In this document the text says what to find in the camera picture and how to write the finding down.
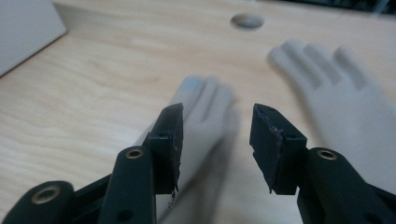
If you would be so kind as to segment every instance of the wood grain surface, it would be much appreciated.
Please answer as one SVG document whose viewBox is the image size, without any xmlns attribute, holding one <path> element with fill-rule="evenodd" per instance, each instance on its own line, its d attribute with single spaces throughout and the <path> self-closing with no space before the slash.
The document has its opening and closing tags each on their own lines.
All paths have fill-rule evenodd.
<svg viewBox="0 0 396 224">
<path fill-rule="evenodd" d="M 277 108 L 319 146 L 289 82 L 267 62 L 290 38 L 349 46 L 396 103 L 396 20 L 277 1 L 56 0 L 68 34 L 0 78 L 0 220 L 31 187 L 75 189 L 111 172 L 188 75 L 236 92 L 241 130 L 214 223 L 301 223 L 296 198 L 270 195 L 248 144 L 255 103 Z M 232 16 L 264 19 L 254 31 Z"/>
</svg>

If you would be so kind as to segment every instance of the table surface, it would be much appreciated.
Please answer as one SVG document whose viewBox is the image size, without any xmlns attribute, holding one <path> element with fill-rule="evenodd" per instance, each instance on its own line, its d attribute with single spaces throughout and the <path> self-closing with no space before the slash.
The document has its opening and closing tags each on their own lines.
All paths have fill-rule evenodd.
<svg viewBox="0 0 396 224">
<path fill-rule="evenodd" d="M 289 82 L 268 62 L 290 38 L 346 45 L 396 103 L 396 20 L 277 1 L 56 0 L 68 34 L 0 78 L 0 219 L 31 187 L 79 189 L 111 172 L 188 75 L 233 86 L 241 129 L 214 223 L 301 223 L 292 196 L 268 194 L 248 144 L 255 103 L 277 108 L 319 146 Z M 264 19 L 235 29 L 233 15 Z"/>
</svg>

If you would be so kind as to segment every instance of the wooden table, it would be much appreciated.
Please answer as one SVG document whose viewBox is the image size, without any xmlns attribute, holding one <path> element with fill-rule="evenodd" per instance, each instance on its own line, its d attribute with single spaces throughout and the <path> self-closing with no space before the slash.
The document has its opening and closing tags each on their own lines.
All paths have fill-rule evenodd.
<svg viewBox="0 0 396 224">
<path fill-rule="evenodd" d="M 0 219 L 37 184 L 79 189 L 109 174 L 185 76 L 216 75 L 234 87 L 242 123 L 214 222 L 301 223 L 295 197 L 268 194 L 248 144 L 254 103 L 281 111 L 309 147 L 320 144 L 266 59 L 290 38 L 351 47 L 396 103 L 393 17 L 277 1 L 55 2 L 68 34 L 0 78 Z M 235 29 L 241 12 L 264 26 Z"/>
</svg>

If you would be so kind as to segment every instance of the white object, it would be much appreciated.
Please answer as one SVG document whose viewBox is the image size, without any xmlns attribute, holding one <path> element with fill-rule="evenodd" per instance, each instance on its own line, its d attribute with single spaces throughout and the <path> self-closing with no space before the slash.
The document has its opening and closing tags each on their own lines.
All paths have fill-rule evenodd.
<svg viewBox="0 0 396 224">
<path fill-rule="evenodd" d="M 50 0 L 0 0 L 0 76 L 65 33 Z"/>
<path fill-rule="evenodd" d="M 323 142 L 343 154 L 363 179 L 396 193 L 396 114 L 352 53 L 332 56 L 291 40 L 269 59 L 297 86 Z"/>
<path fill-rule="evenodd" d="M 209 153 L 220 141 L 223 145 L 227 145 L 225 152 L 224 148 L 221 150 L 222 153 L 227 153 L 227 149 L 228 153 L 231 153 L 232 144 L 229 143 L 235 139 L 239 123 L 237 113 L 233 108 L 233 99 L 233 90 L 227 85 L 220 84 L 215 77 L 191 76 L 183 80 L 171 100 L 170 105 L 177 103 L 184 105 L 184 139 L 178 180 L 180 195 L 183 195 L 183 191 L 194 179 L 205 161 L 208 160 Z M 142 133 L 135 144 L 141 145 L 151 129 L 152 125 Z M 217 173 L 219 171 L 217 169 L 223 167 L 212 168 L 214 170 L 211 172 Z M 219 184 L 215 183 L 213 177 L 212 180 L 206 180 L 205 182 L 211 182 L 212 184 L 212 186 L 207 186 L 207 191 L 213 191 L 216 188 L 215 185 Z M 161 219 L 172 209 L 169 208 L 172 197 L 170 195 L 157 195 L 156 199 L 157 218 Z M 191 212 L 196 214 L 198 210 L 192 209 Z M 194 214 L 186 213 L 186 211 L 178 213 L 183 216 L 180 217 L 183 221 L 179 223 L 197 223 Z"/>
</svg>

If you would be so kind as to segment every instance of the white mannequin hand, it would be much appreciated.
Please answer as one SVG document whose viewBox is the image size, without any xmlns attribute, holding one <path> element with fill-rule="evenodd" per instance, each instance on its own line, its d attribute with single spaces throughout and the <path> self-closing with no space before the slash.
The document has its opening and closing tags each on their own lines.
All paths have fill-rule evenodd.
<svg viewBox="0 0 396 224">
<path fill-rule="evenodd" d="M 396 193 L 396 114 L 346 48 L 288 41 L 269 59 L 304 97 L 325 147 L 342 153 L 366 182 Z"/>
<path fill-rule="evenodd" d="M 198 172 L 206 156 L 226 134 L 227 114 L 232 110 L 233 90 L 219 84 L 215 77 L 186 77 L 175 93 L 170 105 L 184 105 L 184 139 L 181 152 L 178 187 L 182 191 Z M 136 141 L 141 145 L 150 126 Z M 157 218 L 161 218 L 172 201 L 169 195 L 157 195 Z"/>
</svg>

